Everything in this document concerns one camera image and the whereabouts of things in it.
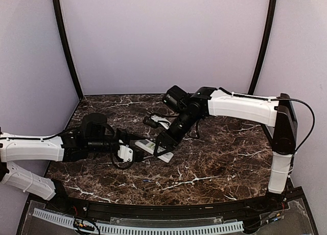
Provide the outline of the black frame post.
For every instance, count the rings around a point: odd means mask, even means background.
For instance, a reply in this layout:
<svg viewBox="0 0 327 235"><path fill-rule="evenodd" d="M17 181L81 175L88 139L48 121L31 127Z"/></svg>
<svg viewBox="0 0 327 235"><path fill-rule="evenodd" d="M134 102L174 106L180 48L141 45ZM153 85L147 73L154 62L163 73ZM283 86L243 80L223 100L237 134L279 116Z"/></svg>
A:
<svg viewBox="0 0 327 235"><path fill-rule="evenodd" d="M266 21L265 21L265 27L264 27L264 32L263 32L262 41L261 41L261 45L260 45L260 50L258 53L258 58L257 58L256 64L255 64L252 79L251 79L250 86L248 89L249 95L254 95L256 86L257 86L259 78L260 78L265 55L266 55L268 44L269 44L271 29L272 29L273 20L274 20L276 3L277 3L277 0L269 0L267 16L266 16Z"/></svg>
<svg viewBox="0 0 327 235"><path fill-rule="evenodd" d="M57 28L58 28L59 37L60 37L61 45L63 48L66 64L67 64L68 71L69 71L70 77L71 77L73 85L74 85L75 92L80 101L81 99L83 99L84 94L82 92L82 88L81 88L81 85L80 85L80 82L78 79L78 75L77 75L76 68L74 65L73 57L72 57L71 50L69 47L65 24L64 24L64 19L63 19L63 14L62 14L62 10L61 10L61 3L60 3L60 0L52 0L52 2L53 2L55 19L56 19L56 23L57 23Z"/></svg>

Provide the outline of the black curved front rail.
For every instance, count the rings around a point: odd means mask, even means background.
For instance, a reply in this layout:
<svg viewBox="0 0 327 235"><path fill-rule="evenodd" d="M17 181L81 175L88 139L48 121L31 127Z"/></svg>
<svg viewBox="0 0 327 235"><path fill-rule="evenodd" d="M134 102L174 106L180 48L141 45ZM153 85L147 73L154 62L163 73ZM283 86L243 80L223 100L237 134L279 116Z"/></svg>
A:
<svg viewBox="0 0 327 235"><path fill-rule="evenodd" d="M251 220L258 218L261 214L270 214L288 208L286 201L279 196L261 196L212 204L171 206L113 204L71 197L55 197L46 206L81 218L104 221L114 217L150 220L222 217L224 220Z"/></svg>

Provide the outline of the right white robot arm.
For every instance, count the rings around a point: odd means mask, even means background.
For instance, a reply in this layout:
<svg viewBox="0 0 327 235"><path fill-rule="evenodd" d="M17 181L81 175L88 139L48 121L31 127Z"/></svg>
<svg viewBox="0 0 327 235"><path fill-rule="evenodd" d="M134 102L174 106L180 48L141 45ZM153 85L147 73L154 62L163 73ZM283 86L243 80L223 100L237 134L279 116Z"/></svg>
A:
<svg viewBox="0 0 327 235"><path fill-rule="evenodd" d="M201 87L195 93L187 93L174 85L162 102L178 116L157 136L153 152L156 157L173 151L193 125L208 116L227 116L272 127L274 132L268 135L273 152L269 194L261 199L261 207L270 212L280 204L279 194L285 189L294 155L300 148L296 143L298 124L292 105L295 99L286 93L260 97L229 92L221 87Z"/></svg>

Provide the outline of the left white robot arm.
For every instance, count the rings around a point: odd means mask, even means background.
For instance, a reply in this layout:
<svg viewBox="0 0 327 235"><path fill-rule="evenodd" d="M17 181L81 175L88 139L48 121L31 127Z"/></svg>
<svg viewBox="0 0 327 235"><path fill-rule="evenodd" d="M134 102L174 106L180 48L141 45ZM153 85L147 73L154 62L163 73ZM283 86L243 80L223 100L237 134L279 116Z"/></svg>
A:
<svg viewBox="0 0 327 235"><path fill-rule="evenodd" d="M72 208L62 183L38 176L16 164L18 160L50 160L75 162L86 159L89 153L97 156L108 153L117 169L128 169L144 158L144 152L131 145L141 136L123 129L113 129L107 117L91 113L82 118L78 127L52 136L17 136L1 133L1 183L52 200L62 213Z"/></svg>

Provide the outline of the left black frame post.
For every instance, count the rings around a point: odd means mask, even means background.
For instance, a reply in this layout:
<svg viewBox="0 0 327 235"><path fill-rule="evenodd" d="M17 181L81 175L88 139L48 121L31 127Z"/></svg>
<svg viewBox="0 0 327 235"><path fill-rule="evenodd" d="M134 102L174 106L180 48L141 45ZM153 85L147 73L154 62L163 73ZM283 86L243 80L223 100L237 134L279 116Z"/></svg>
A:
<svg viewBox="0 0 327 235"><path fill-rule="evenodd" d="M52 2L53 2L55 19L56 19L56 23L57 23L57 28L58 28L59 37L60 37L61 45L63 48L66 64L67 64L68 71L69 71L70 77L71 77L73 85L74 85L75 92L80 101L81 99L83 99L84 94L82 92L82 88L81 88L81 85L80 85L80 82L78 79L78 75L77 75L76 68L74 65L73 57L72 57L71 50L69 47L65 24L64 24L64 19L63 19L63 14L62 14L62 10L61 10L61 3L60 3L60 0L52 0Z"/></svg>

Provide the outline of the right black frame post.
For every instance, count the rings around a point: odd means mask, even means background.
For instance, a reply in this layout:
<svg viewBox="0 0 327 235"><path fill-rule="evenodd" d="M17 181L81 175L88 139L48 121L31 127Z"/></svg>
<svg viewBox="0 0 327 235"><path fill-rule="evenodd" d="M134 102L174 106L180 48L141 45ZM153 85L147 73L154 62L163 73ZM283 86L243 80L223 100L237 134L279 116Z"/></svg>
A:
<svg viewBox="0 0 327 235"><path fill-rule="evenodd" d="M276 3L277 3L277 0L269 0L267 16L266 16L266 21L265 21L265 27L264 27L264 32L263 32L262 41L261 41L261 45L260 45L260 50L258 53L258 58L257 58L256 64L255 64L252 79L251 79L250 86L248 89L249 95L254 95L256 86L257 86L259 78L260 78L265 55L266 55L268 44L269 44L271 29L272 29L273 20L274 20Z"/></svg>

